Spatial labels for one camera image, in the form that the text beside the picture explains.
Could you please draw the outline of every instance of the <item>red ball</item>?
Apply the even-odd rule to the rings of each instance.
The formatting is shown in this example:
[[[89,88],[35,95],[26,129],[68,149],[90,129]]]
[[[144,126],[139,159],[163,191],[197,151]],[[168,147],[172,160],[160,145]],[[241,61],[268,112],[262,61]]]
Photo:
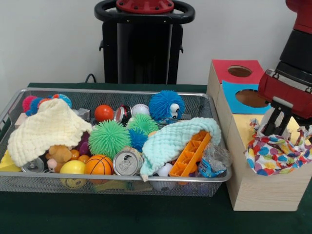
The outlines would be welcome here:
[[[98,122],[102,122],[105,120],[113,120],[114,119],[114,111],[108,105],[100,105],[94,111],[94,117]]]

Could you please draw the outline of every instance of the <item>red robot part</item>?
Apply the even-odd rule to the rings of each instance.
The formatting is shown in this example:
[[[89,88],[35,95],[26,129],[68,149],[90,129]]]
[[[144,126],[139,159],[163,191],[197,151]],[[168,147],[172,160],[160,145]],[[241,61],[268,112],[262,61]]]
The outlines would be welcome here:
[[[286,4],[297,13],[294,30],[312,34],[312,0],[286,0]]]
[[[292,113],[305,119],[312,117],[312,90],[301,83],[269,69],[261,78],[258,93],[266,101],[276,101],[291,108]]]
[[[171,0],[117,0],[116,7],[137,14],[161,14],[173,11]]]

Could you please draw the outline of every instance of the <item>metal basket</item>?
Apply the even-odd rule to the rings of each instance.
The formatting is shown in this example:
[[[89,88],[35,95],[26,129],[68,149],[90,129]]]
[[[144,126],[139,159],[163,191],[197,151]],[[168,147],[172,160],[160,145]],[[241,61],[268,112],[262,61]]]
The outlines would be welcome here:
[[[23,89],[14,95],[0,115],[0,157],[3,157],[6,151],[10,134],[15,129],[14,123],[23,111],[24,98],[29,95],[47,97],[56,93],[67,95],[72,100],[73,109],[89,109],[91,114],[97,106],[103,103],[110,105],[114,110],[121,104],[130,106],[138,103],[148,104],[154,94],[154,92],[105,90]],[[180,95],[186,105],[183,119],[213,117],[217,120],[215,106],[210,97],[196,93],[180,93]],[[217,178],[153,176],[146,183],[139,176],[0,172],[0,191],[213,196],[221,183],[230,177],[230,168]]]

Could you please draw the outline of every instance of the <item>table surface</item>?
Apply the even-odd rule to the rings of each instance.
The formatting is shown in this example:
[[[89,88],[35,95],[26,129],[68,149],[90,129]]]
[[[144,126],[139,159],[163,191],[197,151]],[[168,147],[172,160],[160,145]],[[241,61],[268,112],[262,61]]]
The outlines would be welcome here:
[[[206,93],[205,85],[30,83],[29,87]],[[212,198],[0,192],[0,233],[312,233],[312,184],[296,212],[234,212],[225,183]]]

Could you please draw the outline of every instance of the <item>green spiky ball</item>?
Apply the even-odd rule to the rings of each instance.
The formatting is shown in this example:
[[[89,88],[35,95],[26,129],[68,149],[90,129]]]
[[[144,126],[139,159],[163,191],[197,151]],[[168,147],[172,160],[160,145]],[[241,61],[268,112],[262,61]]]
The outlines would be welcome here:
[[[96,125],[89,137],[89,148],[93,155],[106,155],[111,160],[125,146],[130,146],[129,131],[122,124],[109,120]]]
[[[147,114],[136,114],[132,121],[128,122],[128,129],[140,129],[146,135],[159,130],[157,123]]]

